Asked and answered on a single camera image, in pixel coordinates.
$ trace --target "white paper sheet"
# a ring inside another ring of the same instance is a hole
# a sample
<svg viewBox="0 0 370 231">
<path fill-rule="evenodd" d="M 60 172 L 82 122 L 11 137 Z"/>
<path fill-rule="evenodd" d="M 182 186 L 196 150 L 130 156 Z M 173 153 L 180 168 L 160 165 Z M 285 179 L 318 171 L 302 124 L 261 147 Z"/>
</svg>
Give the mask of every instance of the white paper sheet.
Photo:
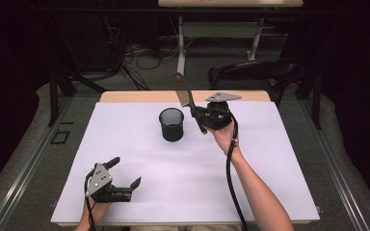
<svg viewBox="0 0 370 231">
<path fill-rule="evenodd" d="M 245 158 L 269 185 L 294 221 L 318 220 L 290 140 L 274 103 L 230 101 L 239 122 Z M 182 110 L 184 136 L 165 141 L 159 114 Z M 114 203 L 103 223 L 239 222 L 225 176 L 225 155 L 211 134 L 203 135 L 189 108 L 179 103 L 97 103 L 76 154 L 65 188 L 51 219 L 77 223 L 84 181 L 94 163 L 119 156 L 109 170 L 116 187 L 142 177 L 129 203 Z M 253 221 L 243 189 L 232 169 L 233 186 L 246 221 Z"/>
</svg>

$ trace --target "forearm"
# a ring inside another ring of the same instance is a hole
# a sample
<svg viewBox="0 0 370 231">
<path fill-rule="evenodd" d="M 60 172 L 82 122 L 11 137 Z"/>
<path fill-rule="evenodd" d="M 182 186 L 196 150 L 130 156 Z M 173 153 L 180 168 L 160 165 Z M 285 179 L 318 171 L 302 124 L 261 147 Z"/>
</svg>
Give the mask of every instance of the forearm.
<svg viewBox="0 0 370 231">
<path fill-rule="evenodd" d="M 246 162 L 238 148 L 233 151 L 231 162 L 239 176 L 260 230 L 294 230 L 284 207 Z"/>
</svg>

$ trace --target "human hand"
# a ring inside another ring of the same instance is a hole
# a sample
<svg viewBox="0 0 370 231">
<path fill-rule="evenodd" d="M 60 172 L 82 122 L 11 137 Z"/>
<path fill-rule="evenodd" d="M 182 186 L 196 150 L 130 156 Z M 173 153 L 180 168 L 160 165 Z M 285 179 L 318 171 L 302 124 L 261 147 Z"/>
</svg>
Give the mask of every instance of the human hand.
<svg viewBox="0 0 370 231">
<path fill-rule="evenodd" d="M 208 132 L 212 133 L 218 146 L 221 148 L 224 154 L 227 155 L 227 152 L 230 148 L 230 143 L 232 142 L 233 139 L 234 121 L 232 120 L 229 124 L 227 124 L 226 127 L 222 129 L 214 130 L 208 127 L 205 127 L 205 129 Z M 235 148 L 238 148 L 238 146 L 239 138 L 237 139 Z"/>
<path fill-rule="evenodd" d="M 95 203 L 92 197 L 89 197 L 90 206 L 92 206 L 92 217 L 94 218 L 94 224 L 98 224 L 103 217 L 107 214 L 107 211 L 112 203 Z M 83 214 L 79 224 L 74 229 L 75 231 L 88 231 L 90 230 L 89 224 L 89 210 L 87 208 L 86 200 L 84 201 Z"/>
</svg>

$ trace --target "gray carpet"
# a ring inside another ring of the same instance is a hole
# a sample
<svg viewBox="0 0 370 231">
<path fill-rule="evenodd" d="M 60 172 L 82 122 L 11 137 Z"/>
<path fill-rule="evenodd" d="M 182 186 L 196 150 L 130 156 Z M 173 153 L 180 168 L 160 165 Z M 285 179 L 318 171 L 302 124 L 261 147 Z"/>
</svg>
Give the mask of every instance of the gray carpet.
<svg viewBox="0 0 370 231">
<path fill-rule="evenodd" d="M 280 38 L 263 38 L 260 41 L 257 59 L 277 58 L 282 43 L 283 39 Z M 191 88 L 206 90 L 208 69 L 214 65 L 245 61 L 245 52 L 250 49 L 250 46 L 251 44 L 246 40 L 235 39 L 197 39 L 193 41 L 187 48 L 185 68 L 185 76 Z M 142 75 L 152 90 L 166 90 L 171 87 L 167 85 L 165 77 L 176 72 L 176 62 L 177 59 L 162 59 L 159 63 L 155 57 L 146 55 L 138 60 L 134 59 L 129 66 Z M 121 73 L 97 83 L 109 90 L 136 89 L 132 81 Z M 59 122 L 52 128 L 55 132 L 69 132 L 66 143 L 50 144 L 54 138 L 53 133 L 51 134 L 48 144 L 41 151 L 36 169 L 31 172 L 30 181 L 25 183 L 27 186 L 25 191 L 16 201 L 17 204 L 13 206 L 10 215 L 0 225 L 2 230 L 70 229 L 50 223 L 54 211 L 51 203 L 60 196 L 74 155 L 92 114 L 93 106 L 99 98 L 99 94 L 86 86 L 80 83 L 75 83 L 75 86 L 78 89 L 75 97 L 71 99 L 61 97 L 64 105 L 67 103 L 67 107 L 64 108 Z M 295 228 L 297 230 L 356 230 L 343 204 L 341 194 L 331 180 L 323 149 L 311 129 L 313 125 L 306 119 L 307 111 L 303 110 L 303 101 L 297 101 L 293 92 L 293 90 L 287 92 L 281 102 L 280 115 L 314 201 L 323 210 L 320 214 L 320 221 L 307 225 L 296 225 Z M 0 175 L 0 206 L 5 201 L 5 196 L 11 190 L 11 186 L 18 179 L 19 172 L 34 155 L 37 146 L 41 144 L 41 138 L 44 138 L 47 132 L 46 125 L 50 115 L 47 86 L 39 90 L 39 95 L 40 108 L 35 120 Z M 345 154 L 334 116 L 333 104 L 325 97 L 322 100 L 321 124 L 326 141 L 370 227 L 370 192 Z M 61 139 L 62 137 L 59 136 L 53 141 Z"/>
</svg>

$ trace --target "human arm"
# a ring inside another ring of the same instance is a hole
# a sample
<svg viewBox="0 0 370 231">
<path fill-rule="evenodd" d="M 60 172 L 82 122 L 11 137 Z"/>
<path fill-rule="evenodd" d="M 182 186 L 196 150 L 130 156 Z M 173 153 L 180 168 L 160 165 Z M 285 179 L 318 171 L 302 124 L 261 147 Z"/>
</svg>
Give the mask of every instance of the human arm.
<svg viewBox="0 0 370 231">
<path fill-rule="evenodd" d="M 227 154 L 233 136 L 233 121 L 223 129 L 206 128 L 214 136 L 218 146 Z M 294 230 L 290 217 L 270 188 L 245 160 L 239 146 L 233 148 L 231 162 L 236 169 L 251 211 L 262 231 Z"/>
<path fill-rule="evenodd" d="M 94 205 L 94 200 L 92 197 L 89 197 L 90 205 Z M 103 217 L 106 215 L 111 203 L 96 203 L 92 208 L 92 216 L 94 218 L 94 223 L 98 224 Z M 89 231 L 90 224 L 89 224 L 89 210 L 87 208 L 86 200 L 84 202 L 83 213 L 82 217 L 80 218 L 80 222 L 74 231 Z"/>
</svg>

